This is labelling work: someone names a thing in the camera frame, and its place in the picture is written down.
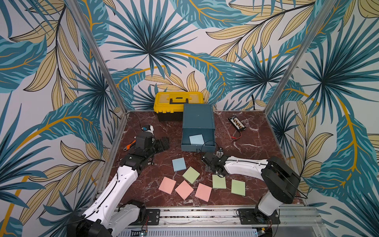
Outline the blue sticky note pad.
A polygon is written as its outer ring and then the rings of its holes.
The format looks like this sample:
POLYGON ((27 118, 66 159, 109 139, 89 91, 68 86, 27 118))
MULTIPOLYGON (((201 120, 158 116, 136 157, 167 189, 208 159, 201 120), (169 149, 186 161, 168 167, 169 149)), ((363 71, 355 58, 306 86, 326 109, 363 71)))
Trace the blue sticky note pad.
POLYGON ((204 139, 202 134, 192 135, 189 137, 189 141, 191 145, 203 145, 204 139))
POLYGON ((184 158, 177 158, 172 160, 174 172, 186 170, 186 163, 184 158))

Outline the teal top drawer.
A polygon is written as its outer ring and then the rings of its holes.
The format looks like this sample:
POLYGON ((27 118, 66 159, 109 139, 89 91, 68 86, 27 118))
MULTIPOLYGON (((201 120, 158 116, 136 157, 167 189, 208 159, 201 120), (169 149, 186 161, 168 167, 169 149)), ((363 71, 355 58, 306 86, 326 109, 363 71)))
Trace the teal top drawer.
POLYGON ((183 128, 181 150, 183 152, 215 152, 215 129, 183 128))

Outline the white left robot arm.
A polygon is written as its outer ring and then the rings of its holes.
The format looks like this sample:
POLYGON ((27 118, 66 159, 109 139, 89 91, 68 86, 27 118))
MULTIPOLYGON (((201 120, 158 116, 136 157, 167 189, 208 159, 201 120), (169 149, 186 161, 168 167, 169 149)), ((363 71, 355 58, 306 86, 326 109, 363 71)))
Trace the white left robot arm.
POLYGON ((169 138, 155 138, 151 131, 142 131, 121 160, 113 179, 94 203, 67 224, 69 237, 117 237, 130 224, 140 224, 146 216, 146 207, 139 201, 129 201, 123 210, 115 213, 121 199, 137 180, 142 170, 158 153, 169 150, 169 138))

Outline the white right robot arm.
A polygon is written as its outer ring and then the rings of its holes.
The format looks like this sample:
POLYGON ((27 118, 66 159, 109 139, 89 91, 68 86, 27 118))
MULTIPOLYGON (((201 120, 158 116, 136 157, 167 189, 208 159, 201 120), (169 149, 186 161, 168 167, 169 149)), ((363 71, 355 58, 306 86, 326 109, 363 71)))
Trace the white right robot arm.
POLYGON ((217 156, 205 153, 202 161, 214 174, 226 176, 245 175, 264 181, 268 192, 260 199, 255 212, 269 218, 282 204, 291 204, 295 199, 301 178, 282 159, 249 160, 234 156, 217 156))

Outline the green sticky note pad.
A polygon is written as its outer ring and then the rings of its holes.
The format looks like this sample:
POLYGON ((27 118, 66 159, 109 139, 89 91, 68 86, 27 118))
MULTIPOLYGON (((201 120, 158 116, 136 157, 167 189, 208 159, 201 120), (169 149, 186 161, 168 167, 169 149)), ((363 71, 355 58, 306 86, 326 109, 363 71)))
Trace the green sticky note pad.
POLYGON ((200 176, 200 173, 196 171, 193 167, 189 167, 186 172, 183 174, 185 180, 193 184, 197 178, 200 176))
POLYGON ((226 178, 219 175, 212 175, 212 187, 213 189, 226 189, 226 178))
POLYGON ((246 184, 245 184, 245 182, 233 179, 232 180, 231 193, 244 197, 246 195, 246 184))

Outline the pink sticky note pad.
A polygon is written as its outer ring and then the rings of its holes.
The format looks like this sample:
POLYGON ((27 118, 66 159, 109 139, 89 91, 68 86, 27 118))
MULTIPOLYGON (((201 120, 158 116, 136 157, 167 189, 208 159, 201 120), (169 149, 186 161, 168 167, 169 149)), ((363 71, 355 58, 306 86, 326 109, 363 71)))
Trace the pink sticky note pad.
POLYGON ((160 186, 159 186, 159 190, 162 192, 165 192, 167 194, 171 194, 175 185, 176 185, 175 180, 170 179, 168 177, 164 177, 160 186))
POLYGON ((197 197, 197 198, 199 198, 205 202, 208 202, 210 199, 211 192, 212 192, 211 187, 204 185, 202 183, 199 183, 198 188, 197 188, 196 193, 195 193, 195 197, 197 197))
POLYGON ((186 198, 193 192, 193 188, 187 181, 183 181, 176 189, 175 192, 183 199, 186 198))

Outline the teal drawer cabinet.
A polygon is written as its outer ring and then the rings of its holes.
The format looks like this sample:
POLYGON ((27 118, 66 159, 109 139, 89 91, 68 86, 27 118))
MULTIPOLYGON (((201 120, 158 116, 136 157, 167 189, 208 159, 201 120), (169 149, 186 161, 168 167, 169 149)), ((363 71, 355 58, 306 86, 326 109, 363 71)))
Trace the teal drawer cabinet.
POLYGON ((215 129, 213 107, 210 104, 185 104, 183 129, 215 129))

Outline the adjustable wrench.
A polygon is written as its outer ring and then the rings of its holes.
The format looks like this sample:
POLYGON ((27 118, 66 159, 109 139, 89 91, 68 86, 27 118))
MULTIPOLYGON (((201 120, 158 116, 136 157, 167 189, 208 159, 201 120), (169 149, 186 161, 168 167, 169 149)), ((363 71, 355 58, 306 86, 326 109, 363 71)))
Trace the adjustable wrench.
POLYGON ((126 145, 123 150, 124 151, 128 151, 131 149, 131 147, 135 146, 135 143, 136 143, 136 140, 134 140, 133 142, 131 142, 130 144, 126 145))

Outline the yellow black toolbox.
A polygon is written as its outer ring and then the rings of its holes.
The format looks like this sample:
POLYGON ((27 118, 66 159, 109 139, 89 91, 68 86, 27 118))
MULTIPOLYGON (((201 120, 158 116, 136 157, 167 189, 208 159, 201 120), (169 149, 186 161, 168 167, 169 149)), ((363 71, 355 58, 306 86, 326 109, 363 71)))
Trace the yellow black toolbox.
POLYGON ((185 104, 204 104, 201 92, 158 92, 154 112, 160 122, 182 121, 185 104))

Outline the black battery holder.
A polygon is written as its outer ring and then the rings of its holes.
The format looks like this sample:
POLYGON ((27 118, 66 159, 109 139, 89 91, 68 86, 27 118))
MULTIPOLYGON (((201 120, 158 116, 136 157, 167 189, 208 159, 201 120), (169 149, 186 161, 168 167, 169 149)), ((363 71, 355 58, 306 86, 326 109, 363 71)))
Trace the black battery holder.
POLYGON ((228 121, 238 132, 244 131, 246 129, 246 126, 240 121, 240 119, 237 116, 229 117, 228 121))

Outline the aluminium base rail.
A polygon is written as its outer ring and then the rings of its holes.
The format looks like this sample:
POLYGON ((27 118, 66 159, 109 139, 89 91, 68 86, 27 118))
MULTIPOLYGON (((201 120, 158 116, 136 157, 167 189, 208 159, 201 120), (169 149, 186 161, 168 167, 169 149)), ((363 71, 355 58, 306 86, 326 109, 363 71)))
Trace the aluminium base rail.
POLYGON ((317 208, 285 204, 273 220, 253 218, 254 207, 238 205, 148 207, 142 221, 123 220, 129 206, 114 211, 115 237, 328 237, 317 208))

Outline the left aluminium corner post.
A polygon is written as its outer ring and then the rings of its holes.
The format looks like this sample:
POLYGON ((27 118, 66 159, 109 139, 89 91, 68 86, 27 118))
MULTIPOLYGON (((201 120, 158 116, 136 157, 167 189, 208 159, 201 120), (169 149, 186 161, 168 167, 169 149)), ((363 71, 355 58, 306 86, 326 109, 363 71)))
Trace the left aluminium corner post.
POLYGON ((97 42, 96 42, 96 40, 92 34, 90 26, 86 22, 86 18, 84 16, 79 4, 78 4, 78 1, 68 0, 67 5, 70 7, 72 14, 73 14, 73 17, 77 21, 77 24, 78 24, 80 30, 82 31, 84 38, 86 39, 86 41, 88 43, 89 49, 92 51, 94 59, 98 63, 98 66, 100 67, 100 69, 101 69, 101 71, 102 71, 102 73, 106 79, 106 82, 108 83, 110 90, 115 97, 117 104, 121 108, 122 113, 126 114, 127 109, 123 103, 123 99, 121 98, 121 96, 120 96, 120 94, 116 88, 115 82, 112 78, 112 75, 109 71, 109 68, 107 67, 106 62, 101 55, 101 52, 100 52, 99 47, 97 45, 97 42))

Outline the aluminium corner post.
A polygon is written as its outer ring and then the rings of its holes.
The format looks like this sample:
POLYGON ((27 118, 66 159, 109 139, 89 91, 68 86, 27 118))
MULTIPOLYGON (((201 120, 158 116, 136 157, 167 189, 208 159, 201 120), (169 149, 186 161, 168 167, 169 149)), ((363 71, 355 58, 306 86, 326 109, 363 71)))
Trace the aluminium corner post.
POLYGON ((309 48, 310 44, 318 34, 318 31, 321 29, 323 22, 326 20, 329 12, 333 9, 333 6, 335 5, 337 1, 326 1, 326 3, 322 6, 320 13, 315 17, 314 23, 311 24, 310 31, 305 35, 303 42, 299 45, 299 49, 295 53, 294 57, 292 58, 292 61, 285 71, 281 81, 278 83, 275 91, 273 92, 270 101, 268 102, 264 113, 267 116, 270 112, 273 111, 273 107, 275 105, 275 102, 278 100, 280 94, 284 90, 284 87, 286 86, 290 76, 292 75, 293 71, 296 69, 299 61, 301 60, 302 56, 306 53, 307 49, 309 48))
POLYGON ((101 55, 101 52, 100 52, 99 47, 97 45, 97 42, 96 42, 96 40, 92 34, 90 26, 86 22, 86 18, 84 16, 79 4, 78 4, 78 1, 68 0, 67 5, 70 7, 72 14, 73 14, 73 17, 77 21, 77 24, 78 24, 80 30, 82 31, 84 38, 86 39, 86 41, 88 43, 89 49, 92 51, 94 59, 98 63, 98 66, 100 67, 100 69, 101 69, 101 71, 102 71, 102 73, 106 79, 106 82, 108 83, 110 90, 115 97, 117 104, 121 108, 122 113, 126 114, 127 109, 123 103, 123 99, 121 98, 121 96, 120 96, 120 94, 116 88, 115 82, 112 78, 112 75, 109 71, 109 68, 107 67, 106 62, 101 55))

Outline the right aluminium corner post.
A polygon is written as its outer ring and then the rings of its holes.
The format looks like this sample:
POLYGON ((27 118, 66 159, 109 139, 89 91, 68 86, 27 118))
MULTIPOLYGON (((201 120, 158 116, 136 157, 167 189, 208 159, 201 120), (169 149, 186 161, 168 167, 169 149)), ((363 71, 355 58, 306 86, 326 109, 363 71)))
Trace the right aluminium corner post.
POLYGON ((293 71, 296 69, 299 61, 301 60, 302 56, 306 53, 307 49, 309 48, 310 44, 318 34, 318 31, 321 29, 323 22, 326 20, 329 12, 333 9, 333 6, 335 5, 337 1, 326 1, 326 3, 322 6, 320 13, 315 17, 314 23, 311 24, 310 31, 305 35, 303 42, 299 45, 299 49, 295 53, 294 57, 292 58, 292 61, 285 71, 281 81, 278 83, 275 91, 273 92, 270 101, 268 102, 264 113, 267 116, 270 112, 273 111, 273 107, 275 105, 275 102, 278 100, 280 94, 284 90, 284 87, 286 86, 290 76, 292 75, 293 71))

